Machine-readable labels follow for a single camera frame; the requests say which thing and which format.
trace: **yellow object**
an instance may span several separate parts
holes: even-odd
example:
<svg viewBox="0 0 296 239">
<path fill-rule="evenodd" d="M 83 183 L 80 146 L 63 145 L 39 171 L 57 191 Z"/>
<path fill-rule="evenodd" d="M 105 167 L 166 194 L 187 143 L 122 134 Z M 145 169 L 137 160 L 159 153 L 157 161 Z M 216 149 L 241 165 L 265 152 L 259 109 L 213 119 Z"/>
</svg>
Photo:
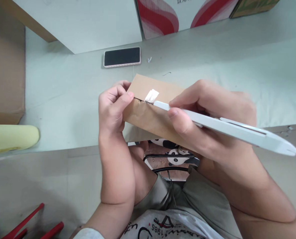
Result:
<svg viewBox="0 0 296 239">
<path fill-rule="evenodd" d="M 39 130 L 32 125 L 0 124 L 0 153 L 32 147 L 39 140 Z"/>
</svg>

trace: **hand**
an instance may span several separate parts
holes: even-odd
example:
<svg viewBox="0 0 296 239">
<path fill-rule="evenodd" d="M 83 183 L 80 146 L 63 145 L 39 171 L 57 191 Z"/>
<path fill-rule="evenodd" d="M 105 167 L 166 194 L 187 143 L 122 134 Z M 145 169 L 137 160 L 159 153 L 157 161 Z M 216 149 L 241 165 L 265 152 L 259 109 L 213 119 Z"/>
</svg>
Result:
<svg viewBox="0 0 296 239">
<path fill-rule="evenodd" d="M 130 84 L 128 81 L 119 81 L 100 94 L 99 134 L 110 136 L 123 131 L 125 122 L 122 121 L 122 112 L 134 98 L 134 93 L 126 92 Z"/>
<path fill-rule="evenodd" d="M 250 144 L 207 128 L 199 128 L 180 109 L 206 111 L 212 117 L 256 126 L 255 104 L 245 93 L 230 92 L 210 81 L 199 80 L 169 102 L 169 106 L 173 107 L 168 112 L 171 122 L 177 133 L 189 143 L 191 150 L 221 164 L 253 153 Z"/>
</svg>

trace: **red and white box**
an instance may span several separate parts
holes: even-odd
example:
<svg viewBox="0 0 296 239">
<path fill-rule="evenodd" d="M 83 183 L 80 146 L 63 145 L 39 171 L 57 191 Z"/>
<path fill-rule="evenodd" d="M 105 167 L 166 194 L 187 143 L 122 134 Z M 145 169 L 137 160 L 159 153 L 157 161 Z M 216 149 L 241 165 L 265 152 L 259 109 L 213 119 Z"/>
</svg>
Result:
<svg viewBox="0 0 296 239">
<path fill-rule="evenodd" d="M 238 0 L 137 0 L 145 39 L 229 18 Z"/>
</svg>

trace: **printed shirt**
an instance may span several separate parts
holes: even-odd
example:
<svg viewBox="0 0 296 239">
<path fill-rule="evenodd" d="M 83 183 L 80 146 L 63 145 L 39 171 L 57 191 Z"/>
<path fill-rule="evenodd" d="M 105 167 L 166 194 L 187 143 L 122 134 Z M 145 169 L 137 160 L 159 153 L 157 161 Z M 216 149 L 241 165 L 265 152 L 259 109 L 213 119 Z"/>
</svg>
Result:
<svg viewBox="0 0 296 239">
<path fill-rule="evenodd" d="M 74 239 L 103 239 L 91 228 L 82 229 Z M 147 210 L 129 223 L 121 239 L 126 238 L 201 238 L 223 239 L 201 219 L 181 210 Z"/>
</svg>

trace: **gray floor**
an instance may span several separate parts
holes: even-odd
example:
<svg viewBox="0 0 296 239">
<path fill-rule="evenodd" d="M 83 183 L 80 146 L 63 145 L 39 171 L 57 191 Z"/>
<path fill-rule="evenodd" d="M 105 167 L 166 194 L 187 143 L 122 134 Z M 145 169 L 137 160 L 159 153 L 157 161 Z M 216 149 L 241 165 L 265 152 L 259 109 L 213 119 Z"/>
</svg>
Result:
<svg viewBox="0 0 296 239">
<path fill-rule="evenodd" d="M 270 128 L 296 146 L 296 125 Z M 296 208 L 296 157 L 255 149 L 267 171 Z M 65 227 L 58 238 L 68 238 L 85 223 L 100 202 L 101 164 L 98 147 L 31 153 L 0 158 L 0 238 L 10 232 L 41 202 L 42 213 L 28 224 L 27 238 Z"/>
</svg>

